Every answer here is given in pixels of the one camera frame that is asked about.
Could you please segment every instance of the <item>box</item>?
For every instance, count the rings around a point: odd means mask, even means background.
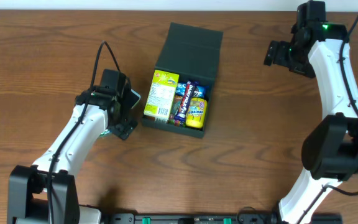
[[[147,127],[202,138],[208,124],[208,111],[212,105],[212,92],[218,73],[219,51],[223,32],[171,23],[168,37],[155,65],[156,70],[179,74],[179,82],[188,79],[208,86],[205,99],[208,107],[202,129],[191,129],[164,124],[142,118]]]
[[[144,115],[153,117],[159,122],[166,123],[168,121],[178,79],[179,75],[177,74],[161,70],[154,71]]]

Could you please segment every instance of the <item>label on yellow canister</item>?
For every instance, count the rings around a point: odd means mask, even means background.
[[[202,98],[192,98],[186,116],[186,126],[203,128],[208,102]]]

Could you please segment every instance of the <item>open box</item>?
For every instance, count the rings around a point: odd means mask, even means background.
[[[147,127],[202,138],[206,129],[208,111],[211,107],[213,86],[218,73],[219,51],[223,32],[171,23],[168,37],[155,65],[156,70],[179,74],[179,82],[198,81],[207,86],[208,101],[202,129],[178,127],[142,118]]]

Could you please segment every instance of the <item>wooden tabletop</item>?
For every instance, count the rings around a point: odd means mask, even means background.
[[[321,121],[316,79],[263,66],[271,40],[290,40],[295,12],[0,11],[0,223],[7,181],[31,165],[67,123],[91,79],[102,40],[142,95],[171,22],[224,31],[208,128],[196,139],[138,125],[99,139],[76,178],[81,204],[139,213],[270,210],[298,178],[303,140]],[[353,13],[328,13],[331,22]],[[358,84],[358,26],[351,40]],[[103,51],[102,68],[114,68]],[[358,175],[341,187],[358,190]],[[358,197],[331,193],[318,208],[358,223]]]

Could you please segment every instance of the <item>candy box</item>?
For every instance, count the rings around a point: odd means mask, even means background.
[[[204,99],[208,102],[204,126],[202,129],[192,129],[173,124],[156,122],[148,117],[142,118],[142,125],[186,134],[202,138],[208,124],[208,110],[212,104],[212,92],[218,73],[219,51],[223,32],[199,27],[171,23],[168,37],[155,65],[156,70],[179,75],[179,82],[197,81],[207,86]]]

